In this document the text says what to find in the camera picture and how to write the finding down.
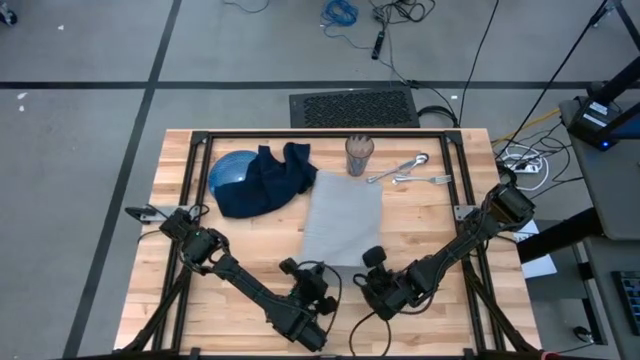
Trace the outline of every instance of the metal spoon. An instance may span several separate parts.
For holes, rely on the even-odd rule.
[[[403,170],[406,170],[405,174],[408,174],[411,170],[413,170],[413,168],[415,168],[418,165],[422,165],[425,164],[427,161],[429,161],[429,154],[426,153],[420,153],[418,155],[416,155],[416,158],[411,160],[411,161],[407,161],[406,163],[393,168],[391,170],[387,170],[385,172],[383,172],[380,175],[375,175],[375,176],[369,176],[367,178],[367,182],[369,184],[372,184],[380,179],[382,179],[383,177],[387,176],[387,175],[391,175]]]

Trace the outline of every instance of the white paper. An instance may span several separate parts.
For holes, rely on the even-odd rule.
[[[527,225],[525,225],[521,232],[517,232],[513,234],[516,242],[523,241],[532,236],[532,234],[538,234],[540,231],[536,226],[536,223],[533,220],[529,221]],[[524,274],[525,279],[530,279],[537,276],[551,275],[557,273],[558,270],[556,266],[553,264],[553,260],[551,260],[551,256],[545,255],[541,258],[531,260],[528,263],[522,264],[522,273]]]

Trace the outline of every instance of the cable bundle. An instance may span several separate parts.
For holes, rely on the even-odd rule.
[[[558,123],[557,125],[553,126],[551,129],[549,130],[543,130],[543,131],[539,131],[527,138],[521,139],[519,141],[515,141],[513,139],[511,139],[511,144],[507,144],[507,146],[505,146],[502,151],[501,154],[499,154],[499,156],[501,156],[500,158],[497,159],[497,162],[499,164],[502,164],[502,166],[505,166],[506,168],[509,169],[523,169],[525,168],[527,165],[534,165],[536,167],[539,168],[539,170],[542,170],[542,168],[544,167],[546,169],[545,171],[545,175],[544,175],[544,179],[535,187],[533,188],[521,188],[518,187],[518,189],[520,190],[524,190],[524,191],[535,191],[540,189],[540,187],[546,183],[546,181],[548,180],[549,176],[550,176],[550,172],[551,172],[551,167],[549,165],[549,162],[547,161],[547,158],[550,156],[553,156],[555,154],[558,154],[560,152],[564,152],[567,155],[567,162],[565,163],[565,165],[563,166],[563,168],[560,170],[560,172],[558,174],[556,174],[553,178],[551,178],[551,182],[554,183],[553,185],[549,186],[548,188],[542,190],[541,192],[537,193],[536,195],[530,197],[530,200],[533,200],[535,198],[537,198],[538,196],[544,194],[545,192],[560,186],[562,184],[566,184],[569,182],[574,182],[574,181],[579,181],[582,180],[582,176],[579,177],[574,177],[574,178],[570,178],[570,179],[566,179],[566,180],[561,180],[559,179],[559,177],[564,174],[567,169],[569,168],[569,165],[571,164],[571,153],[569,152],[569,147],[571,147],[571,145],[565,145],[563,144],[560,140],[551,137],[551,134],[553,133],[553,131],[555,129],[557,129],[558,127],[560,127],[560,125],[562,125],[562,122]],[[522,144],[523,141],[526,141],[528,139],[534,138],[536,136],[539,136],[540,134],[544,134],[544,136],[542,136],[540,139],[538,139],[536,142],[534,142],[531,145],[524,145]],[[501,141],[503,141],[502,139],[498,139],[496,141],[493,141],[493,146],[496,146],[497,144],[499,144]],[[547,141],[553,141],[554,144],[549,144]],[[539,148],[534,148],[536,145],[541,144],[542,146],[546,147],[547,149],[539,149]],[[513,154],[509,152],[509,148],[521,148],[521,149],[526,149],[526,151],[522,154]]]
[[[324,6],[322,18],[328,21],[326,26],[351,26],[358,20],[358,8],[348,0],[330,0]]]
[[[431,4],[427,9],[418,0],[394,0],[383,5],[375,5],[371,0],[369,4],[373,6],[373,17],[382,23],[382,30],[386,30],[389,25],[402,24],[407,22],[419,23],[424,20],[436,7],[434,0],[428,0]],[[414,16],[414,10],[417,9],[418,16]],[[401,20],[392,20],[393,10],[398,13]]]

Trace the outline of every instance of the concrete floor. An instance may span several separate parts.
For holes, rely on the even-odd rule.
[[[257,3],[238,1],[247,6]],[[353,2],[361,9],[357,24],[333,30],[349,34],[358,44],[369,44],[378,25],[369,16],[366,1]],[[598,3],[501,2],[474,81],[547,81]],[[410,79],[466,80],[493,4],[493,0],[441,1],[422,23],[393,27],[398,71]],[[154,92],[141,83],[150,78],[150,73],[152,84],[157,80],[390,78],[390,70],[371,61],[367,51],[351,49],[343,40],[322,34],[319,1],[272,0],[267,10],[255,15],[210,0],[39,0],[11,5],[20,23],[11,29],[0,27],[0,163],[5,170],[0,176],[4,205],[0,213],[4,240],[0,252],[3,359],[62,356],[105,217],[117,198],[113,196],[114,187],[136,119],[136,129],[142,130],[140,143],[132,149],[136,150],[135,158],[122,206],[115,208],[119,217],[80,355],[112,349],[140,233],[140,226],[120,210],[148,200],[164,131],[286,128],[288,95],[319,91]],[[172,5],[179,10],[175,29],[166,56],[157,57]],[[625,5],[640,24],[640,4],[626,1]],[[558,80],[566,84],[604,80],[637,55],[638,50],[614,14],[587,33]],[[155,74],[154,60],[156,70],[161,69]],[[60,83],[18,89],[21,85],[16,82],[26,81],[96,83],[83,85],[94,89],[60,89],[64,87]],[[109,85],[97,82],[112,82],[117,89],[104,89]],[[540,90],[500,89],[505,86],[512,85],[492,83],[469,90],[463,126],[488,128],[492,138],[515,130]],[[452,100],[457,110],[462,90],[453,87],[441,91],[447,98],[458,96],[458,100]],[[555,108],[561,100],[583,94],[578,88],[549,91],[534,116]],[[27,95],[18,99],[24,92]],[[429,90],[413,93],[418,107],[441,104]],[[625,96],[637,99],[639,93],[632,91]],[[146,117],[145,104],[149,102],[143,97],[151,100]],[[523,134],[549,128],[557,121],[554,118]],[[448,123],[425,116],[421,125],[443,127]],[[556,136],[567,141],[564,129],[558,129]],[[553,175],[566,157],[559,154],[550,162]],[[579,174],[574,161],[565,177]],[[590,206],[582,182],[553,191],[556,195],[561,192],[563,201],[558,201],[553,192],[537,198],[537,217],[562,219]],[[586,323],[584,315],[572,309],[575,307],[564,303],[534,303],[546,348],[562,350],[579,345],[568,329]],[[602,348],[585,349],[579,354],[613,356],[610,347]]]

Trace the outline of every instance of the power strip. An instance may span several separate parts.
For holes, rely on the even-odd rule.
[[[514,164],[510,165],[509,168],[516,174],[537,174],[540,172],[540,167],[533,165],[527,165],[524,167],[524,169],[516,169],[516,166]]]

